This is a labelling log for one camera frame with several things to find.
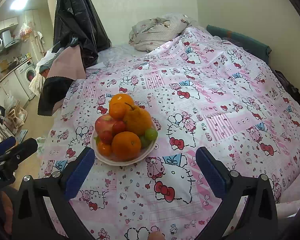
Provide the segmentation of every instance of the fruit bowl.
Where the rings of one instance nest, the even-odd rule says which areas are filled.
[[[155,125],[155,123],[153,122],[152,120],[152,128],[154,129],[157,129],[157,126]],[[154,149],[154,146],[157,142],[157,139],[158,137],[151,141],[151,143],[149,144],[149,146],[147,148],[144,148],[144,149],[141,149],[140,151],[140,154],[137,158],[133,159],[133,160],[130,160],[130,161],[127,161],[127,162],[119,162],[119,161],[116,161],[115,159],[112,159],[112,158],[108,158],[108,157],[105,157],[105,156],[102,156],[99,152],[98,152],[98,149],[97,149],[97,144],[96,144],[96,141],[95,141],[95,137],[97,137],[97,133],[95,130],[93,130],[93,133],[91,135],[91,139],[90,139],[90,147],[94,150],[95,152],[95,155],[96,157],[98,158],[98,160],[108,164],[108,165],[112,165],[112,166],[128,166],[128,165],[131,165],[133,163],[136,163],[136,162],[139,162],[141,160],[143,160],[153,149]]]

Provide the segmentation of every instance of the range hood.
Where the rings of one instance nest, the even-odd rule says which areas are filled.
[[[14,39],[13,40],[12,37],[11,37],[10,30],[7,30],[7,31],[1,33],[0,37],[3,41],[3,47],[5,49],[12,46],[13,44],[16,44],[16,43],[21,41],[21,39]]]

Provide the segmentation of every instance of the blue gripper pad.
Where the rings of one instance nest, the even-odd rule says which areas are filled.
[[[67,201],[77,196],[77,193],[79,192],[84,180],[94,164],[94,150],[86,147],[82,152],[84,152],[86,149],[86,155],[80,160],[79,164],[77,164],[77,166],[74,168],[74,171],[69,175],[68,180],[66,181],[64,197]]]
[[[214,195],[217,198],[224,198],[231,183],[227,168],[222,162],[216,161],[205,147],[197,149],[195,159]]]
[[[0,155],[4,154],[7,150],[11,147],[16,145],[16,139],[13,136],[5,139],[4,141],[0,142]]]

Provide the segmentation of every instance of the screw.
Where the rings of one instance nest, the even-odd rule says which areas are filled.
[[[261,174],[261,179],[268,180],[268,176],[266,174]]]
[[[230,171],[230,175],[232,177],[238,177],[239,176],[239,172],[237,172],[237,171]]]
[[[23,177],[23,180],[24,181],[29,181],[31,179],[30,175],[26,175]]]
[[[54,171],[53,173],[52,173],[52,177],[54,177],[54,178],[57,178],[57,177],[59,177],[61,175],[61,172],[60,171]]]

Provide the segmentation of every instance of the hello kitty print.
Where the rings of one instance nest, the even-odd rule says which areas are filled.
[[[73,82],[46,141],[40,177],[63,171],[90,145],[95,120],[118,93],[151,114],[159,138],[134,165],[95,159],[70,201],[95,238],[138,240],[160,231],[166,239],[194,239],[221,202],[196,163],[201,146],[230,171],[266,174],[277,203],[300,173],[300,106],[263,61],[188,27],[144,57],[95,65],[87,79]]]

